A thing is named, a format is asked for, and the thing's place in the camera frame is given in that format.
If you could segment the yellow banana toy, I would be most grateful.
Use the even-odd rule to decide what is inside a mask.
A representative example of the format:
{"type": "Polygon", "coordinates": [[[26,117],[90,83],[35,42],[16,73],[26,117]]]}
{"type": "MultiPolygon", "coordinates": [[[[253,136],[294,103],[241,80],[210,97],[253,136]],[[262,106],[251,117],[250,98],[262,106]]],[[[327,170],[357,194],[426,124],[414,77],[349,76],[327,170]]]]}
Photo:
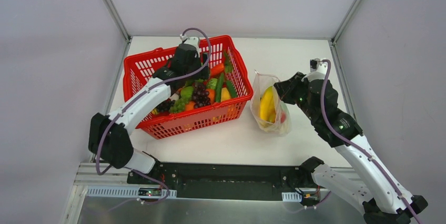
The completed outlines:
{"type": "Polygon", "coordinates": [[[273,86],[268,87],[260,99],[259,117],[269,123],[275,123],[276,121],[274,90],[273,86]]]}

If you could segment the clear zip top bag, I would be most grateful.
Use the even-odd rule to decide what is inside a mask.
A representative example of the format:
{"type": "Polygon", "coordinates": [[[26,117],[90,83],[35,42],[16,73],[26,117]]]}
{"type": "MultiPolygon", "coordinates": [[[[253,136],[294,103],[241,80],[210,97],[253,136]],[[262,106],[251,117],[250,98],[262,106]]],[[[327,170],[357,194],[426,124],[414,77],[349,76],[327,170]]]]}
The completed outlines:
{"type": "Polygon", "coordinates": [[[291,120],[286,104],[274,87],[278,82],[280,79],[275,75],[255,71],[250,110],[261,130],[284,136],[291,131],[291,120]]]}

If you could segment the green napa cabbage toy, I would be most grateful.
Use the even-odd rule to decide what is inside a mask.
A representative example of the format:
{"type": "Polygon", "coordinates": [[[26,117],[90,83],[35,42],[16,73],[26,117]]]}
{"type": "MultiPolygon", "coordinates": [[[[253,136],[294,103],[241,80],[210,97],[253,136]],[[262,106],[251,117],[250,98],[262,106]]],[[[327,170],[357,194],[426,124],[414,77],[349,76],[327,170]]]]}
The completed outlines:
{"type": "Polygon", "coordinates": [[[287,111],[271,113],[266,120],[260,119],[258,124],[260,129],[267,133],[286,135],[291,130],[291,121],[287,111]]]}

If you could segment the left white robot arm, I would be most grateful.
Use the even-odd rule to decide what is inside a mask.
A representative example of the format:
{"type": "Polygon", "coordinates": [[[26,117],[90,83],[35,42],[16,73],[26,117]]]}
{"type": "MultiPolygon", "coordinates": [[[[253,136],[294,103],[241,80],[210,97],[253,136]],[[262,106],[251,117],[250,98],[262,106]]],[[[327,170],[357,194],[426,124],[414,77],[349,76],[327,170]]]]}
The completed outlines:
{"type": "Polygon", "coordinates": [[[97,113],[91,118],[89,151],[111,167],[139,171],[142,180],[155,184],[160,179],[155,158],[135,149],[129,136],[153,109],[184,87],[186,81],[205,73],[208,62],[208,58],[200,56],[198,38],[184,40],[166,65],[156,70],[133,97],[109,114],[97,113]]]}

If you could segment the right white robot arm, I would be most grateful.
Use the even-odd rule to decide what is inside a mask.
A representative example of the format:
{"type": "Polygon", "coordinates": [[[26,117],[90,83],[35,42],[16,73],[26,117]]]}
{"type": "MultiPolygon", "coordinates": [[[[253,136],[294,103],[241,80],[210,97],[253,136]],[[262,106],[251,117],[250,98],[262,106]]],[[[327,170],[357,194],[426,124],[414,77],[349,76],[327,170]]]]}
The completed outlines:
{"type": "Polygon", "coordinates": [[[365,186],[356,186],[338,177],[322,160],[311,157],[299,171],[299,182],[329,189],[363,216],[366,223],[420,222],[427,206],[421,195],[413,195],[398,182],[371,148],[361,127],[338,108],[338,92],[326,74],[297,72],[290,79],[274,84],[279,99],[297,105],[310,119],[316,133],[334,148],[355,170],[365,186]]]}

